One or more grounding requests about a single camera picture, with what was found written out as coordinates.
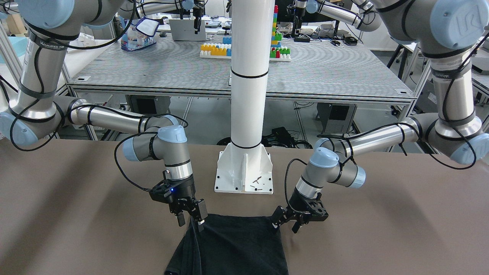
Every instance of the light blue joint cap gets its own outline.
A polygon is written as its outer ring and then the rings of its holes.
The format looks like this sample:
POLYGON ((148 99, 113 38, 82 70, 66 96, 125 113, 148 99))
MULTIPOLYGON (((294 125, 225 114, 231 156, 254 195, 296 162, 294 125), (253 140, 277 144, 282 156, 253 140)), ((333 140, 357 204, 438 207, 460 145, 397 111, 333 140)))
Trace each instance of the light blue joint cap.
POLYGON ((449 49, 473 45, 488 23, 486 0, 438 0, 430 16, 433 37, 449 49))
MULTIPOLYGON (((489 153, 489 134, 478 135, 469 140, 469 143, 472 145, 472 148, 474 148, 477 160, 489 153)), ((464 143, 453 152, 450 159, 459 164, 472 164, 472 162, 474 162, 474 153, 468 144, 464 143)))
POLYGON ((139 161, 136 156, 136 152, 134 151, 134 144, 133 144, 134 138, 130 138, 126 140, 122 144, 122 152, 124 152, 124 156, 126 157, 127 160, 129 161, 139 161))
POLYGON ((326 137, 320 138, 318 141, 316 141, 313 148, 314 149, 319 148, 319 147, 321 147, 321 145, 323 145, 326 141, 329 141, 329 140, 330 139, 326 138, 326 137))
POLYGON ((185 0, 181 3, 182 7, 186 10, 194 8, 194 0, 185 0))
POLYGON ((365 183, 365 179, 366 179, 365 170, 363 170, 363 168, 360 166, 357 167, 358 167, 358 171, 356 172, 355 180, 353 180, 352 185, 350 185, 348 188, 358 189, 362 187, 363 184, 365 183))
MULTIPOLYGON (((0 132, 3 133, 7 139, 10 140, 10 127, 14 122, 15 116, 9 113, 0 113, 0 132)), ((12 138, 15 144, 20 146, 29 146, 39 139, 36 134, 22 121, 17 120, 14 125, 14 129, 12 131, 12 138)))
POLYGON ((172 116, 172 115, 164 115, 163 117, 166 117, 167 119, 169 119, 173 125, 178 125, 178 120, 176 117, 172 116))
POLYGON ((187 136, 185 136, 185 130, 181 125, 173 125, 173 126, 159 128, 158 138, 160 140, 171 142, 171 143, 187 142, 187 136))
POLYGON ((110 20, 109 22, 103 24, 103 25, 100 25, 100 26, 97 26, 97 25, 90 25, 90 24, 82 24, 83 26, 85 27, 89 27, 90 29, 103 29, 107 26, 109 26, 109 24, 112 23, 112 20, 110 20))
POLYGON ((309 13, 315 13, 317 11, 318 4, 316 0, 308 0, 306 5, 306 10, 309 13))
POLYGON ((314 154, 309 159, 309 162, 321 168, 333 168, 338 165, 338 155, 326 148, 320 147, 314 150, 314 154))
POLYGON ((411 43, 417 43, 418 42, 417 40, 413 40, 413 41, 402 41, 402 40, 399 40, 399 39, 395 39, 392 36, 391 36, 391 39, 394 40, 397 44, 400 44, 400 45, 409 45, 411 43))
POLYGON ((73 13, 75 0, 17 0, 22 16, 34 26, 52 29, 64 24, 73 13))

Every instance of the cardboard box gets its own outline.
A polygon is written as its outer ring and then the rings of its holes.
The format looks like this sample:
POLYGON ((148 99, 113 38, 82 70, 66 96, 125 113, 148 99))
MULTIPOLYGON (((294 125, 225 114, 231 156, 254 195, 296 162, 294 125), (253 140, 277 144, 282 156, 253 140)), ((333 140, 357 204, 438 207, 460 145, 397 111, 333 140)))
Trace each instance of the cardboard box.
POLYGON ((6 21, 11 33, 23 34, 27 32, 24 27, 24 23, 22 22, 22 18, 19 14, 9 15, 6 21))

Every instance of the stacked lego tower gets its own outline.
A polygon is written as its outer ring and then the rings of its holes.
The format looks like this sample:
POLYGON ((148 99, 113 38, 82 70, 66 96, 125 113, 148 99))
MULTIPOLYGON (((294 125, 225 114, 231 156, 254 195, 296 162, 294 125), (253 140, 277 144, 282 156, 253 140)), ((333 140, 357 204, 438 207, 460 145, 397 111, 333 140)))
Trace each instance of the stacked lego tower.
MULTIPOLYGON (((282 46, 282 34, 277 30, 277 14, 278 6, 275 6, 275 12, 273 15, 272 36, 270 45, 270 60, 271 61, 292 61, 290 57, 290 49, 286 46, 282 46)), ((200 57, 203 58, 231 58, 231 43, 232 38, 224 36, 222 38, 222 44, 217 43, 204 43, 200 46, 200 57)))

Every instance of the white pillar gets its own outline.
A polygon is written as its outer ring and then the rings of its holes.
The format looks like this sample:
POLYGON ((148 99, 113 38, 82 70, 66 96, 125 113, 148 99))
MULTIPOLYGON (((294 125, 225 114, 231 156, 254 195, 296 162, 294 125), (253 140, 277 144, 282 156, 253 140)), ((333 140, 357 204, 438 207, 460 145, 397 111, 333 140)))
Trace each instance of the white pillar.
POLYGON ((233 1, 231 141, 218 160, 216 192, 272 194, 262 140, 273 0, 233 1))

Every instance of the black cloth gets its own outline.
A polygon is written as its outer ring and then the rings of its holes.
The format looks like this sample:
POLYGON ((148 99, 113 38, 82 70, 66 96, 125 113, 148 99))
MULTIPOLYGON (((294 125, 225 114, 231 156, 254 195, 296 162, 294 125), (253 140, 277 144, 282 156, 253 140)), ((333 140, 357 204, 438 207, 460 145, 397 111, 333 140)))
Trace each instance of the black cloth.
POLYGON ((195 221, 173 254, 165 275, 286 275, 280 231, 269 217, 209 214, 195 221))

